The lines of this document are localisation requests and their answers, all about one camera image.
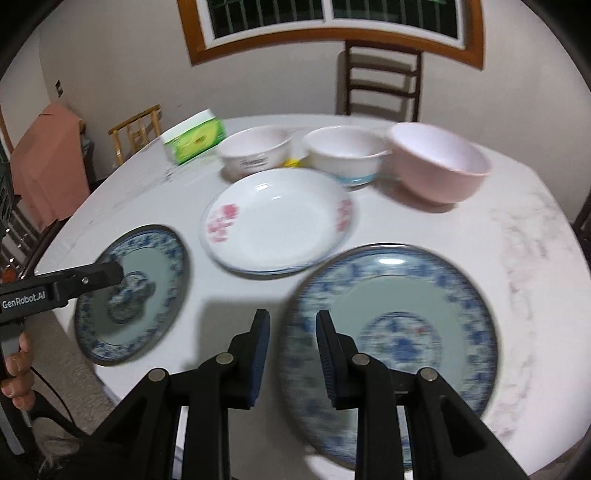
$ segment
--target marble surface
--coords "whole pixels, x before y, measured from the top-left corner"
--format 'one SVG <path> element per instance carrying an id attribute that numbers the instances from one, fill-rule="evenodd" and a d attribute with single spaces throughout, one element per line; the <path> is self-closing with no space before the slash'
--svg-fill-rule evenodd
<path id="1" fill-rule="evenodd" d="M 228 133 L 266 124 L 301 137 L 314 128 L 355 124 L 383 131 L 389 123 L 355 117 L 281 115 L 225 121 Z M 591 280 L 578 243 L 548 188 L 529 167 L 479 147 L 493 172 L 469 200 L 429 207 L 389 180 L 352 192 L 360 215 L 341 251 L 376 242 L 432 250 L 458 265 L 492 310 L 499 340 L 499 373 L 484 421 L 527 473 L 545 466 L 585 433 L 591 422 Z M 193 278 L 175 324 L 147 355 L 116 367 L 95 367 L 119 397 L 154 367 L 171 373 L 225 351 L 246 331 L 257 307 L 267 308 L 273 330 L 286 301 L 310 273 L 273 280 L 231 274 L 199 242 L 206 206 L 229 183 L 209 153 L 181 167 L 170 164 L 159 141 L 147 146 L 104 182 L 68 221 L 37 272 L 93 262 L 117 237 L 161 223 L 186 243 Z M 55 314 L 73 339 L 74 302 Z M 275 354 L 272 341 L 269 366 Z M 261 397 L 251 411 L 230 414 L 233 475 L 242 480 L 352 479 L 315 455 L 285 423 L 265 370 Z M 182 445 L 184 432 L 179 431 Z"/>

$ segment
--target finger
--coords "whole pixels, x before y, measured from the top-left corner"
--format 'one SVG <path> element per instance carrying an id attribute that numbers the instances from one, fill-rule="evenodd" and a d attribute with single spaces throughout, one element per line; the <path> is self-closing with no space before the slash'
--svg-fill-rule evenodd
<path id="1" fill-rule="evenodd" d="M 31 342 L 31 336 L 27 332 L 22 332 L 18 337 L 18 344 L 23 352 L 32 352 L 33 343 Z"/>
<path id="2" fill-rule="evenodd" d="M 27 395 L 13 398 L 12 403 L 19 410 L 31 410 L 35 404 L 35 392 L 31 390 Z"/>
<path id="3" fill-rule="evenodd" d="M 6 370 L 9 375 L 18 377 L 26 373 L 33 364 L 33 352 L 26 352 L 21 350 L 9 356 L 6 360 Z"/>
<path id="4" fill-rule="evenodd" d="M 33 387 L 35 376 L 27 372 L 21 377 L 11 378 L 2 382 L 2 393 L 8 398 L 22 397 Z"/>

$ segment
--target plate rim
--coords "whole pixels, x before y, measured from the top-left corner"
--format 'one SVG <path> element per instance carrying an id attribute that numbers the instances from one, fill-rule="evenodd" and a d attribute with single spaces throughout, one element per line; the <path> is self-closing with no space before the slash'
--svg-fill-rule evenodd
<path id="1" fill-rule="evenodd" d="M 342 260 L 346 257 L 358 254 L 360 252 L 375 250 L 375 249 L 379 249 L 379 248 L 404 248 L 409 251 L 418 251 L 418 252 L 426 253 L 429 255 L 434 255 L 435 257 L 443 260 L 445 263 L 447 263 L 448 265 L 453 267 L 457 271 L 457 273 L 459 275 L 461 275 L 472 286 L 472 288 L 474 288 L 474 290 L 476 291 L 476 293 L 478 294 L 478 296 L 482 300 L 482 303 L 486 307 L 489 317 L 491 318 L 491 325 L 492 325 L 491 336 L 495 342 L 496 349 L 495 349 L 495 355 L 494 355 L 494 359 L 493 359 L 493 363 L 494 363 L 493 378 L 492 378 L 492 382 L 488 388 L 488 391 L 485 395 L 486 401 L 483 402 L 482 411 L 479 415 L 480 418 L 482 418 L 484 416 L 484 413 L 486 412 L 486 409 L 490 405 L 491 398 L 493 398 L 493 395 L 494 395 L 495 390 L 497 388 L 497 381 L 496 380 L 498 378 L 498 373 L 499 373 L 499 360 L 500 360 L 499 352 L 502 350 L 501 342 L 499 340 L 498 335 L 496 334 L 496 320 L 495 320 L 496 316 L 494 315 L 494 310 L 492 309 L 492 306 L 490 305 L 490 303 L 487 301 L 486 297 L 482 294 L 482 291 L 480 290 L 480 288 L 462 269 L 458 268 L 454 262 L 451 262 L 447 257 L 440 255 L 432 250 L 429 250 L 429 249 L 423 248 L 423 247 L 418 247 L 416 245 L 399 244 L 399 243 L 395 243 L 395 242 L 381 242 L 381 243 L 360 245 L 358 247 L 351 248 L 347 251 L 339 253 L 338 255 L 335 255 L 328 262 L 325 262 L 323 265 L 320 265 L 317 269 L 315 269 L 313 272 L 311 272 L 304 280 L 302 280 L 302 282 L 298 285 L 298 287 L 291 294 L 289 302 L 287 303 L 287 305 L 283 311 L 283 314 L 281 315 L 281 323 L 276 330 L 274 341 L 275 341 L 275 344 L 277 347 L 276 347 L 275 353 L 273 355 L 273 361 L 271 362 L 271 364 L 272 364 L 271 374 L 273 375 L 274 379 L 276 380 L 275 382 L 273 382 L 274 383 L 273 392 L 274 392 L 275 398 L 278 402 L 279 409 L 284 414 L 283 418 L 285 419 L 287 424 L 291 427 L 292 432 L 294 433 L 294 435 L 297 438 L 299 438 L 301 441 L 305 442 L 307 445 L 310 445 L 316 451 L 316 453 L 318 455 L 325 457 L 326 459 L 330 460 L 333 463 L 336 463 L 337 465 L 339 465 L 341 467 L 344 467 L 348 470 L 353 470 L 353 471 L 355 470 L 354 465 L 351 465 L 350 463 L 344 461 L 343 459 L 327 452 L 326 448 L 323 445 L 320 445 L 314 439 L 312 439 L 310 435 L 308 435 L 308 433 L 306 432 L 306 429 L 303 427 L 301 422 L 299 422 L 297 420 L 296 413 L 294 411 L 292 411 L 292 409 L 289 405 L 289 402 L 287 401 L 287 398 L 284 395 L 284 392 L 285 392 L 284 386 L 285 385 L 284 385 L 284 381 L 282 380 L 282 376 L 281 376 L 280 360 L 282 357 L 282 352 L 285 347 L 285 341 L 287 339 L 286 335 L 285 335 L 285 330 L 288 327 L 289 321 L 291 319 L 293 319 L 293 317 L 297 311 L 299 296 L 306 289 L 306 287 L 309 286 L 312 279 L 314 279 L 318 274 L 322 273 L 323 271 L 326 271 L 328 268 L 335 265 L 340 260 Z M 409 472 L 409 471 L 412 471 L 412 469 L 413 469 L 412 466 L 405 467 L 404 471 Z"/>
<path id="2" fill-rule="evenodd" d="M 311 172 L 314 174 L 319 174 L 320 176 L 334 182 L 336 185 L 339 186 L 340 189 L 343 190 L 343 192 L 346 195 L 346 198 L 348 198 L 351 201 L 351 220 L 350 220 L 346 230 L 342 232 L 342 235 L 339 237 L 339 239 L 326 252 L 322 253 L 322 255 L 319 257 L 315 257 L 313 260 L 310 260 L 306 264 L 294 265 L 292 267 L 280 268 L 280 269 L 275 269 L 275 270 L 247 270 L 244 268 L 239 268 L 239 267 L 233 266 L 230 263 L 227 263 L 224 260 L 222 260 L 212 250 L 209 242 L 207 241 L 207 235 L 206 235 L 207 217 L 209 216 L 209 213 L 212 211 L 215 203 L 222 197 L 222 195 L 224 195 L 234 185 L 236 185 L 237 183 L 239 183 L 242 180 L 246 180 L 246 179 L 253 177 L 255 175 L 265 174 L 267 172 L 274 171 L 274 170 L 284 170 L 284 171 L 304 171 L 305 170 L 305 171 L 308 171 L 308 172 Z M 346 238 L 350 235 L 353 223 L 356 221 L 356 218 L 357 218 L 357 207 L 355 205 L 355 201 L 351 195 L 351 192 L 343 184 L 341 184 L 336 178 L 334 178 L 334 176 L 329 175 L 329 174 L 322 172 L 322 171 L 314 170 L 312 168 L 298 168 L 298 169 L 296 169 L 296 168 L 271 168 L 269 170 L 263 170 L 263 171 L 260 171 L 257 173 L 253 173 L 253 174 L 249 175 L 248 177 L 244 177 L 243 179 L 235 181 L 227 189 L 225 189 L 223 192 L 221 192 L 219 195 L 217 195 L 211 202 L 209 202 L 209 204 L 205 207 L 205 210 L 203 211 L 201 218 L 199 220 L 199 241 L 200 241 L 203 249 L 206 251 L 207 256 L 229 271 L 240 273 L 240 274 L 245 274 L 245 275 L 260 275 L 260 276 L 286 275 L 286 274 L 291 274 L 291 273 L 299 272 L 302 270 L 306 270 L 306 269 L 310 268 L 311 266 L 313 266 L 317 263 L 323 263 L 323 262 L 325 262 L 325 260 L 327 258 L 330 258 L 330 256 L 333 255 L 339 249 L 339 247 L 344 243 Z"/>
<path id="3" fill-rule="evenodd" d="M 187 248 L 186 248 L 183 240 L 181 239 L 180 235 L 175 230 L 173 230 L 172 228 L 170 228 L 169 226 L 162 225 L 162 224 L 157 224 L 157 223 L 151 223 L 149 225 L 142 225 L 142 226 L 139 226 L 137 228 L 134 228 L 133 230 L 130 230 L 129 232 L 124 233 L 119 238 L 117 238 L 116 240 L 114 240 L 113 242 L 111 242 L 111 244 L 109 244 L 109 246 L 106 247 L 99 254 L 98 257 L 96 257 L 94 263 L 96 263 L 98 261 L 98 259 L 105 254 L 105 252 L 107 252 L 108 250 L 110 250 L 110 249 L 114 248 L 115 246 L 117 246 L 124 239 L 131 238 L 131 237 L 133 237 L 134 235 L 136 235 L 138 233 L 146 232 L 146 231 L 153 230 L 153 229 L 158 229 L 158 230 L 166 231 L 167 233 L 169 233 L 177 241 L 177 243 L 179 244 L 179 246 L 181 248 L 181 252 L 183 253 L 183 259 L 184 259 L 183 267 L 184 268 L 183 268 L 182 275 L 179 276 L 180 287 L 177 290 L 177 299 L 180 298 L 181 300 L 175 301 L 174 304 L 173 304 L 173 306 L 169 310 L 169 312 L 173 312 L 173 314 L 175 316 L 178 316 L 178 313 L 181 311 L 181 309 L 183 308 L 183 305 L 185 304 L 185 301 L 186 301 L 187 292 L 189 290 L 189 283 L 191 282 L 192 266 L 191 266 L 191 259 L 190 259 L 189 255 L 187 254 Z M 107 359 L 105 359 L 103 357 L 92 355 L 80 343 L 80 338 L 79 338 L 79 335 L 77 333 L 77 327 L 76 327 L 77 323 L 80 322 L 79 300 L 80 300 L 80 297 L 76 299 L 76 305 L 74 307 L 74 321 L 73 321 L 74 338 L 76 339 L 76 344 L 78 345 L 78 348 L 80 349 L 80 351 L 82 352 L 82 354 L 86 358 L 88 358 L 94 364 L 100 365 L 102 367 L 114 367 L 115 365 L 123 364 L 124 362 L 127 362 L 130 359 L 135 359 L 135 358 L 139 358 L 141 356 L 144 356 L 152 348 L 154 348 L 156 346 L 156 344 L 158 343 L 158 341 L 168 332 L 169 328 L 174 323 L 174 321 L 172 321 L 162 331 L 155 332 L 137 350 L 135 350 L 135 351 L 133 351 L 133 352 L 127 354 L 127 355 L 124 355 L 122 357 L 119 357 L 116 360 L 107 360 Z"/>

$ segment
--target pink bowl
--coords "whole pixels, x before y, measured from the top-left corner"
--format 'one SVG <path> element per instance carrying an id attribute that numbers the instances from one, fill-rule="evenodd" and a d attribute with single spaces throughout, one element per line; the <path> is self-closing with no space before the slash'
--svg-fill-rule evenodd
<path id="1" fill-rule="evenodd" d="M 443 128 L 401 123 L 386 137 L 404 186 L 433 203 L 470 198 L 491 173 L 491 162 L 476 147 Z"/>

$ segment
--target chair backrest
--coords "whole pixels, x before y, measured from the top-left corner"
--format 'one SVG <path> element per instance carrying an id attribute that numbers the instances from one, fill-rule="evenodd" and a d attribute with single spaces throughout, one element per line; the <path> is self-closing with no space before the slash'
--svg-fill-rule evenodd
<path id="1" fill-rule="evenodd" d="M 587 262 L 591 265 L 591 193 L 589 193 L 583 208 L 574 221 L 573 230 L 577 239 L 579 239 Z"/>
<path id="2" fill-rule="evenodd" d="M 0 275 L 13 271 L 15 278 L 26 278 L 33 275 L 39 260 L 53 241 L 66 220 L 56 220 L 39 232 L 24 215 L 18 202 L 12 209 L 6 236 L 0 246 Z"/>
<path id="3" fill-rule="evenodd" d="M 372 48 L 376 50 L 388 50 L 410 56 L 414 67 L 407 67 L 401 65 L 400 62 L 390 60 L 388 58 L 380 58 L 374 56 L 364 56 L 356 53 L 351 53 L 352 48 Z M 409 85 L 414 79 L 414 89 L 399 88 L 393 85 L 388 85 L 383 82 L 376 82 L 373 80 L 355 79 L 352 77 L 353 69 L 363 70 L 377 70 L 380 72 L 388 72 L 396 75 L 404 76 L 405 80 L 409 80 Z M 353 107 L 357 105 L 351 102 L 351 92 L 353 90 L 365 90 L 368 92 L 378 92 L 385 95 L 392 95 L 403 100 L 412 100 L 414 102 L 412 121 L 417 122 L 421 106 L 421 82 L 423 79 L 423 52 L 414 48 L 397 46 L 392 44 L 378 43 L 372 41 L 345 41 L 345 114 L 351 115 Z M 375 111 L 387 111 L 387 109 L 376 108 Z"/>
<path id="4" fill-rule="evenodd" d="M 119 166 L 123 165 L 125 160 L 127 160 L 122 152 L 119 132 L 123 129 L 126 130 L 130 152 L 131 155 L 133 155 L 150 143 L 150 138 L 148 136 L 150 133 L 150 127 L 152 132 L 154 132 L 155 137 L 159 137 L 162 134 L 162 127 L 160 126 L 160 119 L 158 118 L 159 112 L 160 105 L 154 105 L 109 130 L 109 135 L 115 146 L 115 154 L 117 155 L 117 164 Z M 148 117 L 150 118 L 150 122 L 146 127 L 144 119 Z"/>

